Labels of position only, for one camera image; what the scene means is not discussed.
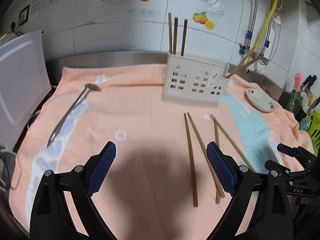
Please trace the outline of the metal slotted spoon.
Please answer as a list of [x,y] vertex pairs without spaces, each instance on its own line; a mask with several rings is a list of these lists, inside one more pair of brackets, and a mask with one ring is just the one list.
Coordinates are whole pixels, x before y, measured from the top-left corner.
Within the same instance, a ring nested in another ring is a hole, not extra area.
[[72,111],[75,109],[75,107],[77,106],[79,101],[82,99],[83,95],[87,91],[91,91],[91,90],[93,90],[93,91],[101,91],[101,88],[99,86],[97,86],[96,84],[93,84],[93,83],[85,84],[83,91],[78,95],[78,97],[72,103],[71,107],[68,109],[68,111],[64,114],[64,116],[61,118],[61,120],[55,126],[54,130],[52,131],[52,133],[51,133],[51,135],[50,135],[50,137],[48,139],[47,147],[49,147],[52,144],[52,142],[55,140],[55,138],[59,135],[65,120],[72,113]]

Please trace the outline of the white floral ceramic dish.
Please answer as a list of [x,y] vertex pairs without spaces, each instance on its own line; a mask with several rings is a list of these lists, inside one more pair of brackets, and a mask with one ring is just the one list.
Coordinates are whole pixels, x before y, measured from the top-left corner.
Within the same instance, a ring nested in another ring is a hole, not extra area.
[[274,101],[264,92],[254,88],[248,88],[245,91],[249,102],[258,110],[270,113],[276,110]]

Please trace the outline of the white microwave oven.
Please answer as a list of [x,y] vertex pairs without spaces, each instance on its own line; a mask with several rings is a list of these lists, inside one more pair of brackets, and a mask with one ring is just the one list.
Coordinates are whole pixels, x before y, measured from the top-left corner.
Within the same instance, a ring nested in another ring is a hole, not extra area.
[[13,150],[30,116],[51,91],[40,30],[1,46],[1,146]]

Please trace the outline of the green glass bottle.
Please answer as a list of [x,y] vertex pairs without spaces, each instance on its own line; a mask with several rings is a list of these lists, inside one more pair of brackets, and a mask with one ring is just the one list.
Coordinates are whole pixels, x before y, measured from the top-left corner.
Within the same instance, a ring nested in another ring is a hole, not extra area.
[[303,97],[301,93],[296,90],[292,90],[290,93],[289,111],[296,114],[302,107]]

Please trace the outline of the black handled knife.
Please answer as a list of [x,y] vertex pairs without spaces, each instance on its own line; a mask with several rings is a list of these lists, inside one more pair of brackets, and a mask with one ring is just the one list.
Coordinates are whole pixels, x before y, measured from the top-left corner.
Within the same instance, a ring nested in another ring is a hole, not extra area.
[[309,75],[306,80],[302,83],[300,90],[302,92],[305,92],[306,94],[308,94],[310,92],[311,87],[313,86],[313,84],[315,83],[315,81],[317,80],[317,76],[316,75]]

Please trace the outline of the pink bottle brush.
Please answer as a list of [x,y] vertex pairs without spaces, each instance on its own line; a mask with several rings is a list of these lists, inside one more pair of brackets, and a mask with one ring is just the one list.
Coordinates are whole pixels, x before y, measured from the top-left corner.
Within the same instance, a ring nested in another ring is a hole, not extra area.
[[300,92],[301,85],[302,85],[302,74],[300,72],[297,72],[295,74],[295,82],[294,82],[293,89],[297,92]]

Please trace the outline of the peach printed towel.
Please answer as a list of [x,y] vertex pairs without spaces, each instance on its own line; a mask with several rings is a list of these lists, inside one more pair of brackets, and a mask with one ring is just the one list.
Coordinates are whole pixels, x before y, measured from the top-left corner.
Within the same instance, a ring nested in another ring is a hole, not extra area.
[[[310,137],[281,106],[272,113],[256,110],[245,95],[256,84],[233,76],[218,107],[181,106],[162,101],[164,70],[162,64],[63,70],[57,90],[43,105],[16,155],[9,206],[24,228],[29,226],[45,170],[68,172],[112,141],[116,158],[92,199],[115,236],[206,239],[231,197],[216,204],[215,183],[188,112],[205,144],[215,139],[210,114],[216,117],[257,172],[264,171],[268,159],[293,171],[302,168],[296,159],[278,152],[277,145],[312,150]],[[83,95],[47,147],[55,126],[87,83],[96,84],[101,91]],[[193,207],[184,113],[193,147],[198,207]],[[241,164],[240,155],[222,131],[219,140],[222,152]]]

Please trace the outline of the beige plastic utensil holder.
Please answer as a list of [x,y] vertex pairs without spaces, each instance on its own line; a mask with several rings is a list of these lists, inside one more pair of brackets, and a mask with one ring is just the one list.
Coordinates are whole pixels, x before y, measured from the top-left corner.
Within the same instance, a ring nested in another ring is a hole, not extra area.
[[162,100],[179,105],[217,107],[229,64],[194,55],[168,54]]

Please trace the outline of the metal water valve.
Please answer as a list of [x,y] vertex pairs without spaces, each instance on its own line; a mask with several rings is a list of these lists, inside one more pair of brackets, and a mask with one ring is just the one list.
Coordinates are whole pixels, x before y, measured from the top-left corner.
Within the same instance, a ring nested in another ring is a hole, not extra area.
[[250,58],[256,58],[258,47],[259,46],[257,44],[255,44],[253,47],[240,44],[239,54],[240,54],[240,56],[247,56]]

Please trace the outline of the wooden chopstick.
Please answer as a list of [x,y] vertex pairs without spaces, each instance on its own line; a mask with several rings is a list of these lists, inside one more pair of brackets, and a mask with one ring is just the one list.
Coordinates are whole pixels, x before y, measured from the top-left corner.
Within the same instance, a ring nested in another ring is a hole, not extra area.
[[169,30],[169,53],[172,54],[172,15],[168,13],[168,30]]
[[172,53],[176,55],[177,51],[177,31],[178,31],[178,17],[174,18],[174,40]]
[[252,50],[250,50],[246,56],[240,61],[240,63],[229,73],[225,76],[225,78],[230,78],[232,75],[234,75],[245,63],[245,61],[249,58],[249,56],[251,55]]
[[259,59],[260,59],[260,57],[257,56],[256,58],[252,59],[251,61],[248,61],[247,63],[244,63],[244,65],[243,65],[237,72],[239,72],[239,71],[241,71],[241,70],[249,67],[250,65],[252,65],[252,64],[254,64],[254,63],[256,63],[257,61],[259,61]]
[[[215,143],[216,145],[218,146],[219,145],[219,135],[218,135],[218,129],[217,129],[217,124],[215,122],[215,119],[213,119],[213,123],[214,123],[214,134],[215,134]],[[219,176],[217,175],[217,168],[218,168],[218,164],[219,164],[219,155],[217,154],[216,152],[216,149],[215,150],[215,154],[214,154],[214,157],[215,157],[215,161],[214,161],[214,170],[215,170],[215,174],[216,174],[216,177],[217,177],[217,183],[216,183],[216,187],[217,187],[217,192],[216,192],[216,204],[220,204],[220,201],[221,201],[221,198],[222,198],[222,195],[221,195],[221,184],[220,184],[220,181],[219,181]]]
[[221,184],[220,184],[220,182],[219,182],[219,180],[218,180],[218,178],[217,178],[217,176],[216,176],[216,174],[215,174],[215,172],[214,172],[214,170],[213,170],[213,168],[212,168],[212,166],[211,166],[210,161],[209,161],[208,158],[207,158],[206,147],[205,147],[204,142],[203,142],[203,140],[202,140],[202,138],[201,138],[201,136],[200,136],[200,133],[199,133],[199,131],[198,131],[198,129],[197,129],[197,127],[196,127],[196,125],[195,125],[192,117],[191,117],[191,114],[188,112],[187,115],[188,115],[188,117],[189,117],[191,126],[193,127],[193,130],[194,130],[194,132],[195,132],[195,135],[196,135],[196,137],[197,137],[197,139],[198,139],[198,141],[199,141],[199,144],[200,144],[201,150],[202,150],[202,152],[203,152],[204,158],[205,158],[205,160],[206,160],[206,162],[207,162],[207,164],[208,164],[208,167],[209,167],[209,169],[210,169],[210,172],[211,172],[211,174],[212,174],[212,177],[213,177],[213,180],[214,180],[214,183],[215,183],[215,187],[216,187],[215,202],[216,202],[216,204],[219,204],[221,198],[225,198],[224,191],[223,191],[222,186],[221,186]]
[[218,122],[218,120],[216,119],[216,117],[214,117],[212,114],[210,114],[210,118],[213,121],[214,124],[214,134],[215,134],[215,142],[217,142],[217,145],[220,145],[220,141],[219,141],[219,131],[218,129],[220,129],[223,134],[226,136],[226,138],[228,139],[228,141],[231,143],[231,145],[234,147],[234,149],[237,151],[237,153],[240,155],[240,157],[242,158],[242,160],[245,162],[245,164],[247,165],[247,167],[255,172],[255,169],[253,168],[252,164],[249,162],[249,160],[245,157],[245,155],[243,154],[242,150],[240,150],[240,148],[237,146],[237,144],[235,143],[235,141],[231,138],[231,136],[227,133],[227,131],[222,127],[222,125]]
[[188,144],[188,153],[189,153],[189,162],[190,162],[190,174],[191,174],[191,188],[193,193],[193,207],[198,207],[198,195],[197,195],[197,183],[196,183],[196,171],[195,171],[195,163],[194,163],[194,154],[193,147],[190,136],[190,129],[188,125],[187,115],[184,115],[184,123],[185,123],[185,131],[187,136],[187,144]]
[[184,19],[183,23],[183,35],[182,35],[182,44],[181,44],[181,53],[180,56],[184,56],[185,43],[186,43],[186,35],[187,35],[187,27],[188,27],[188,19]]

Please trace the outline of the wall power socket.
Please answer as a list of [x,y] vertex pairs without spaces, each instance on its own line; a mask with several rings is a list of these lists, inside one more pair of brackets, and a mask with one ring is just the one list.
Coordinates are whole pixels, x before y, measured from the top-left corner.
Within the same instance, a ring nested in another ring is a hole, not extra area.
[[18,19],[18,26],[19,27],[28,22],[29,10],[30,10],[30,5],[27,5],[24,9],[22,9],[20,11],[19,19]]

